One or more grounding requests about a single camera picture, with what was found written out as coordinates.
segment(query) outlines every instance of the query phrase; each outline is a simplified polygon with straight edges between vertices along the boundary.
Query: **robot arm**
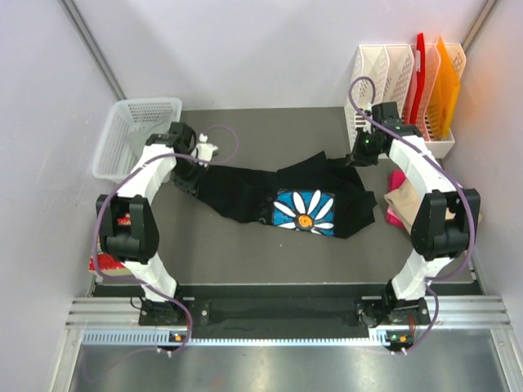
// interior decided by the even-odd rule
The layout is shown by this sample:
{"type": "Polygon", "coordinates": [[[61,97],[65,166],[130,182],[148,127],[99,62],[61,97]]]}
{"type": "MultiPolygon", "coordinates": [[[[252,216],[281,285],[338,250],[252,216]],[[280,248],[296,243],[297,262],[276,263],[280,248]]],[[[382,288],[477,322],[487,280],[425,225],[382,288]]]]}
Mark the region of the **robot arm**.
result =
{"type": "MultiPolygon", "coordinates": [[[[198,156],[209,162],[217,151],[215,145],[207,143],[205,135],[199,136],[199,143],[191,148],[194,131],[183,123],[174,122],[164,135],[152,135],[146,143],[140,161],[132,169],[142,170],[119,190],[111,200],[104,214],[100,231],[101,249],[115,259],[122,261],[132,274],[146,284],[141,284],[145,298],[152,302],[164,302],[161,296],[152,292],[153,287],[174,298],[177,293],[176,280],[165,270],[158,254],[159,232],[151,211],[154,196],[160,185],[169,180],[172,172],[183,188],[189,190],[207,165],[203,163],[179,162],[173,153],[198,156]],[[152,158],[164,156],[149,163],[152,158]]],[[[106,195],[96,203],[100,210],[106,195]]]]}
{"type": "MultiPolygon", "coordinates": [[[[360,308],[360,314],[367,316],[374,325],[404,323],[407,316],[419,316],[417,313],[423,307],[431,278],[467,250],[468,224],[456,189],[424,158],[427,156],[438,164],[419,130],[401,122],[396,103],[374,105],[372,117],[422,151],[421,154],[414,151],[376,127],[367,127],[357,129],[355,146],[348,157],[348,164],[368,166],[378,164],[379,154],[388,155],[422,200],[411,231],[413,250],[404,268],[386,285],[378,312],[365,306],[360,308]],[[447,210],[454,214],[452,219],[447,219],[447,210]]],[[[475,189],[463,192],[471,206],[476,228],[480,195],[475,189]]]]}

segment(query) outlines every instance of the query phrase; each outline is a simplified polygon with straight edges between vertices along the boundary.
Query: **white file organizer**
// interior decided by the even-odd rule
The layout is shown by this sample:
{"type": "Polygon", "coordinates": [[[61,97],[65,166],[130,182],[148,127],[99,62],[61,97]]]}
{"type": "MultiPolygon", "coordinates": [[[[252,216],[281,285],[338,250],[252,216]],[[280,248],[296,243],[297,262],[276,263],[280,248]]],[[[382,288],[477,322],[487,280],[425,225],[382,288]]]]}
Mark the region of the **white file organizer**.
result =
{"type": "MultiPolygon", "coordinates": [[[[445,47],[450,59],[453,61],[456,73],[461,77],[466,64],[466,57],[461,45],[458,43],[446,44],[445,47]]],[[[436,45],[426,45],[425,61],[427,65],[425,88],[419,105],[418,112],[420,115],[418,116],[416,125],[422,132],[427,147],[433,153],[434,157],[444,158],[454,145],[454,137],[452,136],[452,132],[450,132],[444,140],[433,140],[431,138],[431,126],[426,113],[432,88],[436,81],[436,75],[440,68],[440,55],[436,50],[436,45]]],[[[413,47],[410,45],[360,45],[356,54],[351,82],[359,76],[369,76],[376,84],[376,98],[374,103],[395,101],[398,104],[398,112],[401,116],[414,71],[413,47]]],[[[365,109],[372,98],[369,83],[358,83],[354,88],[353,98],[360,108],[365,109]]],[[[352,108],[348,98],[345,105],[345,115],[349,143],[352,149],[356,138],[356,128],[362,127],[365,121],[352,108]]]]}

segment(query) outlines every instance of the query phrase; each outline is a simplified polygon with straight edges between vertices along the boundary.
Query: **metal floor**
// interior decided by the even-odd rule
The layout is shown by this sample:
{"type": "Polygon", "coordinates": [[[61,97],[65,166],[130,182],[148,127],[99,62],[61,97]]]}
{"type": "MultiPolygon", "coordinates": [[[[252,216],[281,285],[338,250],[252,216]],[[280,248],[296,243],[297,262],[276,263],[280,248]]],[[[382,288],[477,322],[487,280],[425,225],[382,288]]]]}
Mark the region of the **metal floor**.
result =
{"type": "MultiPolygon", "coordinates": [[[[230,162],[235,167],[274,171],[322,150],[330,158],[349,151],[343,108],[204,110],[184,112],[181,119],[196,131],[217,124],[233,127],[241,144],[230,162]]],[[[215,131],[211,141],[220,147],[219,158],[231,154],[227,131],[215,131]]],[[[412,250],[407,233],[385,222],[383,194],[394,168],[386,160],[359,169],[365,187],[376,194],[376,222],[348,239],[241,225],[163,185],[153,203],[160,256],[182,284],[386,282],[412,250]]],[[[471,280],[467,271],[456,279],[471,280]]]]}
{"type": "Polygon", "coordinates": [[[82,346],[70,392],[508,392],[489,331],[434,331],[416,354],[364,347],[82,346]]]}

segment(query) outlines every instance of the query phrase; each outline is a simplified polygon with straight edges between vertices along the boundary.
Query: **metal frame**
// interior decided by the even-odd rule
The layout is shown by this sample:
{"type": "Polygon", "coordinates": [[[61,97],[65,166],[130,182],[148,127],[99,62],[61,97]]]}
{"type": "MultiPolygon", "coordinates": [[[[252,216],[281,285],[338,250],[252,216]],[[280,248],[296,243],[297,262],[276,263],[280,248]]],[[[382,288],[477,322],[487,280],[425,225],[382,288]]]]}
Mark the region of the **metal frame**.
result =
{"type": "MultiPolygon", "coordinates": [[[[435,308],[433,297],[427,297],[429,313],[435,308]]],[[[128,298],[82,297],[75,298],[65,326],[60,362],[56,366],[50,391],[69,390],[81,342],[90,336],[89,344],[112,344],[106,336],[132,334],[161,335],[162,332],[186,332],[186,327],[142,327],[138,325],[140,311],[131,307],[128,298]]],[[[377,346],[382,344],[383,329],[378,327],[369,338],[346,339],[193,339],[188,345],[206,346],[377,346]]],[[[440,315],[435,329],[439,330],[490,330],[501,368],[510,391],[523,390],[523,360],[500,296],[440,296],[440,315]]],[[[133,345],[155,345],[154,341],[134,342],[133,345]]]]}

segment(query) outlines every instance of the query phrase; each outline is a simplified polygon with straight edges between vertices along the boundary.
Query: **beige cloth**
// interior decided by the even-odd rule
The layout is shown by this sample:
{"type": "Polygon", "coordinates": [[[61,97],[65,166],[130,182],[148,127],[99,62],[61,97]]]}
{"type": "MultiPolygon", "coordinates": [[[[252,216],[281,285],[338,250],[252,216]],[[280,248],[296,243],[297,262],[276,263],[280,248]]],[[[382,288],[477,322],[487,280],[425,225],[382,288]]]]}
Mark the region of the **beige cloth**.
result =
{"type": "MultiPolygon", "coordinates": [[[[410,181],[405,180],[400,188],[392,190],[383,197],[410,234],[419,206],[422,203],[410,181]]],[[[447,210],[445,219],[452,219],[453,217],[454,214],[447,210]]]]}

